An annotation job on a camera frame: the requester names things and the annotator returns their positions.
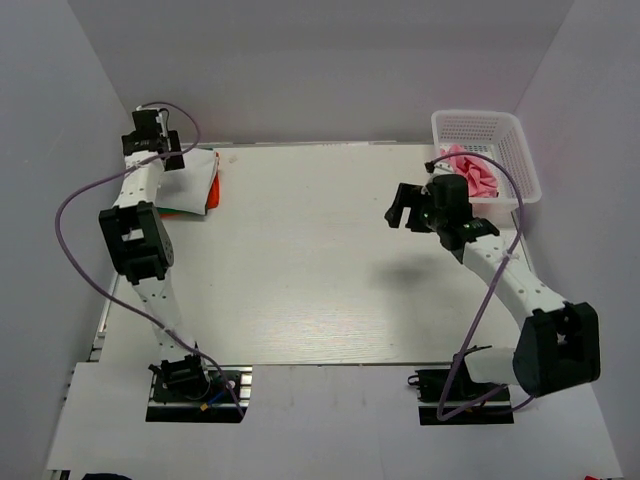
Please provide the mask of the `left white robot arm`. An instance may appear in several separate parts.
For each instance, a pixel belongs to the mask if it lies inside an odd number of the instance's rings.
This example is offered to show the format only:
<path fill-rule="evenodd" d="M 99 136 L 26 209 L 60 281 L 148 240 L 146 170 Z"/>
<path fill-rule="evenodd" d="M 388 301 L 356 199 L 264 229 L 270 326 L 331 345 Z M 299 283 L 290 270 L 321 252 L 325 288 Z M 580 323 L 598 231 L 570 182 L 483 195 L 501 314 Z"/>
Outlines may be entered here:
<path fill-rule="evenodd" d="M 133 287 L 143 313 L 152 318 L 160 348 L 160 365 L 152 370 L 167 387 L 199 399 L 209 392 L 212 377 L 196 352 L 197 342 L 182 324 L 170 275 L 174 250 L 155 206 L 162 174 L 184 167 L 178 133 L 132 132 L 122 142 L 131 171 L 114 205 L 99 213 L 99 225 L 116 272 Z"/>

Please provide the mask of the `white t shirt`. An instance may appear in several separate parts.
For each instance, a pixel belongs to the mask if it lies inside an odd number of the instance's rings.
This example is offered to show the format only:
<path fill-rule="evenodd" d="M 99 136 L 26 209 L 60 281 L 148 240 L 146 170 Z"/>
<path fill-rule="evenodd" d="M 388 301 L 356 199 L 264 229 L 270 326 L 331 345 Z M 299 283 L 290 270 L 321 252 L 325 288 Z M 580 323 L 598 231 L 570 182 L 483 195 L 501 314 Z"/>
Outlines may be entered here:
<path fill-rule="evenodd" d="M 183 169 L 164 173 L 156 207 L 192 211 L 206 208 L 213 177 L 214 152 L 199 148 L 191 150 L 183 156 Z"/>

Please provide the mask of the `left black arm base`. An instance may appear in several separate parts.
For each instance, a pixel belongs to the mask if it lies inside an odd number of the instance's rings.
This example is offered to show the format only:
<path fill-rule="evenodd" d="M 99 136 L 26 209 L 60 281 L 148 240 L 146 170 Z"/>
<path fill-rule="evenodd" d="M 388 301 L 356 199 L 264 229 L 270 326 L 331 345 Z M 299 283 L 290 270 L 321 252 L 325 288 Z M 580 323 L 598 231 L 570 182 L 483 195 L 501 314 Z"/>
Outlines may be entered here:
<path fill-rule="evenodd" d="M 183 394 L 170 389 L 156 372 L 153 373 L 146 408 L 147 423 L 178 424 L 239 424 L 247 413 L 252 384 L 252 367 L 225 368 L 234 394 L 239 401 L 242 414 L 219 372 L 210 367 L 209 380 L 195 394 Z"/>

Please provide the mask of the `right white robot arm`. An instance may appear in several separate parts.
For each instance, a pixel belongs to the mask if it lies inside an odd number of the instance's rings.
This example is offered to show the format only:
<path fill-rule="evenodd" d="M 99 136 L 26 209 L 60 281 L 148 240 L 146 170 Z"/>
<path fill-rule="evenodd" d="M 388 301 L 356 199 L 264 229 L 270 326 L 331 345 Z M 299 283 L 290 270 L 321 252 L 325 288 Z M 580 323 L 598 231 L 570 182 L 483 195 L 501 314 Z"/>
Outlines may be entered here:
<path fill-rule="evenodd" d="M 518 325 L 515 348 L 465 353 L 464 365 L 451 374 L 453 390 L 472 399 L 488 383 L 506 384 L 541 397 L 596 381 L 601 356 L 594 308 L 569 302 L 509 252 L 499 229 L 474 216 L 462 181 L 448 174 L 425 186 L 402 183 L 385 214 L 392 228 L 404 224 L 416 233 L 437 234 L 442 247 L 485 282 Z"/>

